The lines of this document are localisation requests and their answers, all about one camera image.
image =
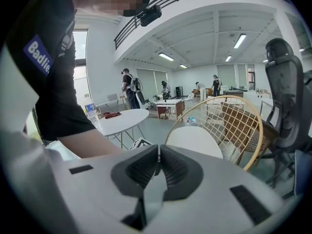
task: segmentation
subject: white seat cushion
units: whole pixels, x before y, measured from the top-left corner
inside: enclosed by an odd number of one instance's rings
[[[166,144],[223,158],[221,150],[214,138],[201,127],[187,126],[176,128],[169,135]]]

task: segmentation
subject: chair headrest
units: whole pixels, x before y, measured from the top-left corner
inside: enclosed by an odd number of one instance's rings
[[[275,38],[269,41],[265,48],[267,50],[267,59],[269,62],[282,56],[293,55],[293,49],[282,38]]]

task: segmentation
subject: red cloth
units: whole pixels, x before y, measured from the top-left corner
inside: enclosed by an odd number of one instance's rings
[[[109,119],[109,118],[116,117],[116,116],[119,116],[119,115],[121,115],[120,112],[117,112],[117,113],[106,112],[106,113],[103,114],[105,119]]]

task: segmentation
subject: black pants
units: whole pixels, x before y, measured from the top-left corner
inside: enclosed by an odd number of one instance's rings
[[[133,92],[129,89],[127,91],[127,100],[129,102],[130,109],[140,109],[140,104],[138,103],[136,92]]]
[[[217,97],[220,95],[220,90],[214,89],[214,97]]]

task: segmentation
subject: cap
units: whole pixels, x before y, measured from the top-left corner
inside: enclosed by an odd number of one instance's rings
[[[150,3],[150,0],[142,0],[142,3],[138,3],[136,5],[135,10],[124,10],[123,11],[123,16],[124,17],[134,17],[138,14],[140,14]]]

